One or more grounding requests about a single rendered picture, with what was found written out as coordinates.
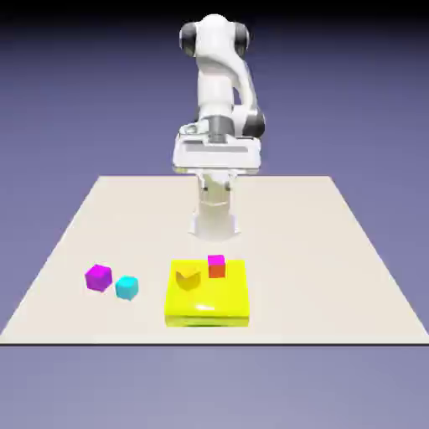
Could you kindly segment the large yellow box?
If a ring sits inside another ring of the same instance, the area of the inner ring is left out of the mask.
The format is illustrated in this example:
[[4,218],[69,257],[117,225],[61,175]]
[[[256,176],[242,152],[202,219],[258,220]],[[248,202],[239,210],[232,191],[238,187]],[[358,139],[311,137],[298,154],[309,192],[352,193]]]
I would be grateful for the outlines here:
[[[169,327],[246,327],[250,322],[250,300],[243,260],[227,260],[224,278],[209,278],[208,260],[171,261],[164,320]],[[195,265],[201,282],[185,291],[175,280],[180,265]]]

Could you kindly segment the small red cube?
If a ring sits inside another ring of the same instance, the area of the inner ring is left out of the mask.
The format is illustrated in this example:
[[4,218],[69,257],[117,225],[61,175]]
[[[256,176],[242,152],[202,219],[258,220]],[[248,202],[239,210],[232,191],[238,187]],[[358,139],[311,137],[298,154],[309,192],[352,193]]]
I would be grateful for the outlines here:
[[223,255],[208,255],[209,278],[224,278],[226,273],[225,257]]

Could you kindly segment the small yellow cube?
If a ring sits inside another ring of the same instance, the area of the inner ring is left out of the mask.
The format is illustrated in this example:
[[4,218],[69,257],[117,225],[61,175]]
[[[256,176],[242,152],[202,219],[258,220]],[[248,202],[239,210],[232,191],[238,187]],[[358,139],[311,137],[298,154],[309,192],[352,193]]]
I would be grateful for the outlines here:
[[195,289],[201,282],[201,270],[195,265],[180,265],[175,271],[175,280],[185,291]]

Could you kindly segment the small purple cube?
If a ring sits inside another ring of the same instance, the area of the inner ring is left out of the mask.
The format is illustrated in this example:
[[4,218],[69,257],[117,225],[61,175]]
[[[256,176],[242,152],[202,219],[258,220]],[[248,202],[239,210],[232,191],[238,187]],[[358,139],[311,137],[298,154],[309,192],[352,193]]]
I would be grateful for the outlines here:
[[86,272],[85,284],[89,290],[104,292],[112,284],[111,268],[95,264]]

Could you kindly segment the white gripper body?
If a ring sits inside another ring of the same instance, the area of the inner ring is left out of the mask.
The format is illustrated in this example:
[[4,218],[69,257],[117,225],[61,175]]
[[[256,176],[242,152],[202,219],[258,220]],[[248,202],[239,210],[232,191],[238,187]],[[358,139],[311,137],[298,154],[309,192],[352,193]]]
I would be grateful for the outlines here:
[[261,167],[261,141],[258,138],[232,137],[226,142],[209,142],[207,135],[177,135],[173,150],[173,169],[177,173],[205,170],[230,170],[256,173]]

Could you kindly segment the small cyan cube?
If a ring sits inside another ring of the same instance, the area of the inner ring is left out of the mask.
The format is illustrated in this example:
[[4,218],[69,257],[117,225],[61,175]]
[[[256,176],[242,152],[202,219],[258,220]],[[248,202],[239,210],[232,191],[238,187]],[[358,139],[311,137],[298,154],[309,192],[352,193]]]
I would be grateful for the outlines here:
[[116,296],[131,301],[139,292],[139,283],[136,277],[122,276],[115,284]]

